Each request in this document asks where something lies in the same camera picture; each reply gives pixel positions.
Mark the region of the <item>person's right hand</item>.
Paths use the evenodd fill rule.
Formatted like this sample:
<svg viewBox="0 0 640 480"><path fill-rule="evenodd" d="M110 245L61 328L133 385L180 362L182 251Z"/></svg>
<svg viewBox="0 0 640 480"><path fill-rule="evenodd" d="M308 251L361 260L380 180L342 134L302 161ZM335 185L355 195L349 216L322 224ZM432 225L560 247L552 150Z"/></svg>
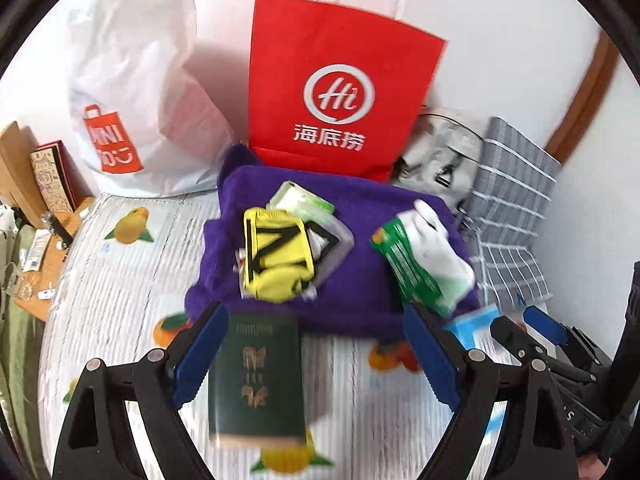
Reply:
<svg viewBox="0 0 640 480"><path fill-rule="evenodd" d="M577 469L580 480L600 480L608 470L608 463L603 463L597 454L590 453L578 458Z"/></svg>

